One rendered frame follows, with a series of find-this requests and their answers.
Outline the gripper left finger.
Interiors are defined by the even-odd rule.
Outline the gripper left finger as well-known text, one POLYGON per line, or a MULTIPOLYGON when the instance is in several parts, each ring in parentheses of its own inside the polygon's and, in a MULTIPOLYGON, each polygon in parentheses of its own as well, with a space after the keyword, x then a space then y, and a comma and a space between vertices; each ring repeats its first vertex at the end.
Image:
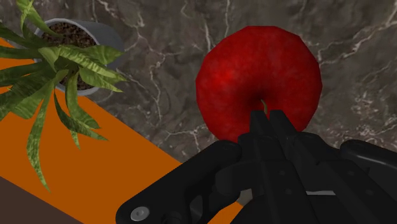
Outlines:
POLYGON ((244 190, 265 193, 264 149, 279 151, 275 112, 252 111, 237 143, 220 140, 124 202, 116 224, 208 224, 244 190))

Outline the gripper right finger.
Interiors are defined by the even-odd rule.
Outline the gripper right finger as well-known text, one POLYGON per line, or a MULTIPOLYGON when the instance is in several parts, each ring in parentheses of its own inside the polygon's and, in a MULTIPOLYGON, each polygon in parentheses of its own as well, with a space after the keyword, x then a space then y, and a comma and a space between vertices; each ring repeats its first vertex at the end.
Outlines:
POLYGON ((397 154, 350 139, 340 149, 297 131, 281 110, 270 122, 306 190, 332 191, 356 224, 397 224, 397 154))

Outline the red apple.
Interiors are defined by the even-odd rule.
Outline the red apple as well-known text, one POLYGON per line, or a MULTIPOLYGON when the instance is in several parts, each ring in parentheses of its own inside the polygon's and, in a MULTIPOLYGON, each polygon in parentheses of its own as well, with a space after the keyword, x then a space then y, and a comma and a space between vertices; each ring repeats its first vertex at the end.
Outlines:
POLYGON ((209 131, 236 141, 248 132, 252 110, 280 109, 303 131, 323 84, 319 63, 300 36, 276 26, 247 26, 205 56, 195 87, 209 131))

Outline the green plant in grey pot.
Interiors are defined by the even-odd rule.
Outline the green plant in grey pot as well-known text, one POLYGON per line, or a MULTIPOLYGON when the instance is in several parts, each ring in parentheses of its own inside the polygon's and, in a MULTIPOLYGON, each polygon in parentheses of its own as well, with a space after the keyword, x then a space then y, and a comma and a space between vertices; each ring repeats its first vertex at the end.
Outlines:
POLYGON ((73 45, 50 46, 38 35, 31 32, 25 21, 31 21, 40 31, 52 36, 57 33, 45 24, 33 6, 34 0, 17 0, 21 11, 19 36, 0 23, 0 38, 14 41, 20 48, 0 46, 0 58, 33 59, 33 64, 9 67, 0 70, 0 87, 7 87, 7 92, 0 94, 0 121, 8 114, 29 119, 36 119, 27 140, 27 156, 43 186, 46 180, 39 161, 39 144, 45 123, 46 110, 54 89, 63 78, 66 84, 66 104, 64 111, 55 103, 60 121, 66 126, 76 144, 78 134, 101 140, 96 133, 97 122, 78 104, 77 81, 81 78, 93 87, 106 88, 114 92, 114 84, 122 81, 122 75, 110 70, 107 65, 123 53, 111 46, 94 45, 80 48, 73 45))

